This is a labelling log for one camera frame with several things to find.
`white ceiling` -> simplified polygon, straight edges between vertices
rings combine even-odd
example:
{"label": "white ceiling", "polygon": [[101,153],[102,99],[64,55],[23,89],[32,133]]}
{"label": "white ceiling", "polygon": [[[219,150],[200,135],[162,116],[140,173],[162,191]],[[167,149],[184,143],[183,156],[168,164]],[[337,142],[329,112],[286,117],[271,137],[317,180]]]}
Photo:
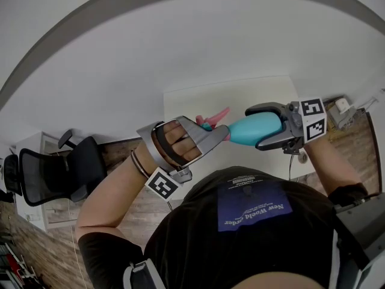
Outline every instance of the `white ceiling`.
{"label": "white ceiling", "polygon": [[348,93],[385,37],[305,0],[168,0],[109,20],[42,64],[0,112],[0,140],[68,128],[100,142],[163,118],[163,92],[290,75],[299,95]]}
{"label": "white ceiling", "polygon": [[89,0],[0,0],[0,88],[54,25]]}

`wooden floor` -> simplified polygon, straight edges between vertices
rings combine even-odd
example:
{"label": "wooden floor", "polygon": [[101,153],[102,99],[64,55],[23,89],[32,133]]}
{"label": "wooden floor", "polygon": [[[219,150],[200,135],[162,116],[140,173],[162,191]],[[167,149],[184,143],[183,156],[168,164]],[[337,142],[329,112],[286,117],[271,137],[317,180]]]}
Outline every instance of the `wooden floor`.
{"label": "wooden floor", "polygon": [[[109,166],[125,159],[129,155],[129,151],[134,149],[139,142],[139,140],[134,140],[103,146],[106,165]],[[362,116],[342,138],[334,140],[332,144],[356,168],[368,191],[370,193],[378,191],[377,160],[366,116]],[[315,173],[301,177],[299,181],[323,191]],[[68,220],[68,204],[67,200],[56,200],[47,204],[46,208],[55,211],[50,213],[50,221]],[[72,219],[77,218],[81,204],[82,202],[70,203]],[[174,207],[179,204],[180,200],[171,201],[171,205]],[[131,242],[144,247],[152,232],[168,212],[167,204],[144,188],[122,221],[120,229]],[[19,217],[15,213],[13,204],[3,202],[0,202],[0,225],[12,233],[18,250],[24,255],[26,262],[33,265],[38,275],[42,276],[48,287],[54,289],[84,288],[76,263],[70,227],[51,229],[46,234]],[[77,245],[76,253],[87,288],[93,288],[85,272]]]}

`person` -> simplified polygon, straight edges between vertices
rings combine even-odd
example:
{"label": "person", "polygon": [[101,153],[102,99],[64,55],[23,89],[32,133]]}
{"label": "person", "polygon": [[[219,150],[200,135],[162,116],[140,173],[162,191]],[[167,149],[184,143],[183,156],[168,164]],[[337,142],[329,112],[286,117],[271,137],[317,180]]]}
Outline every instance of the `person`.
{"label": "person", "polygon": [[[166,124],[164,132],[186,160],[200,155],[177,122]],[[328,197],[254,169],[219,170],[196,184],[165,217],[144,253],[117,229],[146,181],[128,158],[79,213],[76,237],[94,287],[123,288],[130,263],[150,258],[168,289],[327,288],[333,205],[348,205],[367,191],[327,139],[304,148]],[[151,174],[157,165],[146,145],[142,142],[135,152]]]}

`mesh chair back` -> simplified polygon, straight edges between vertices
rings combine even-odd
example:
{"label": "mesh chair back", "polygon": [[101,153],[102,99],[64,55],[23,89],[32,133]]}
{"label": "mesh chair back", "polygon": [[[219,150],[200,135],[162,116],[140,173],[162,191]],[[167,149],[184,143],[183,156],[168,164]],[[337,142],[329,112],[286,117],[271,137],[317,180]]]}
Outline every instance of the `mesh chair back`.
{"label": "mesh chair back", "polygon": [[74,185],[69,179],[64,157],[42,155],[29,149],[22,149],[19,157],[20,184],[28,205],[34,207],[70,197]]}
{"label": "mesh chair back", "polygon": [[16,154],[5,158],[3,164],[4,184],[8,191],[22,195],[22,188],[19,181],[19,158]]}

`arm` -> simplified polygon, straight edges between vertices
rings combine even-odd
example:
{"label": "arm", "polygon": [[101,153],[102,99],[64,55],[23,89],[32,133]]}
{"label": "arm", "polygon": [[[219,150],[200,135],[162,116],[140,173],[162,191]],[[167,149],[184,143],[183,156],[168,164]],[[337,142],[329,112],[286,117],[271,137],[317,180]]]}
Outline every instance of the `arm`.
{"label": "arm", "polygon": [[[174,151],[190,161],[200,151],[190,138],[177,142],[186,131],[177,123],[171,122],[164,126],[167,141]],[[152,174],[157,168],[146,145],[142,142],[135,151],[139,162]],[[90,232],[106,232],[124,238],[117,229],[126,215],[132,202],[144,186],[146,178],[137,170],[129,157],[122,165],[108,175],[84,202],[76,224],[76,238]]]}
{"label": "arm", "polygon": [[304,148],[328,195],[340,186],[361,183],[356,170],[325,137],[311,141]]}

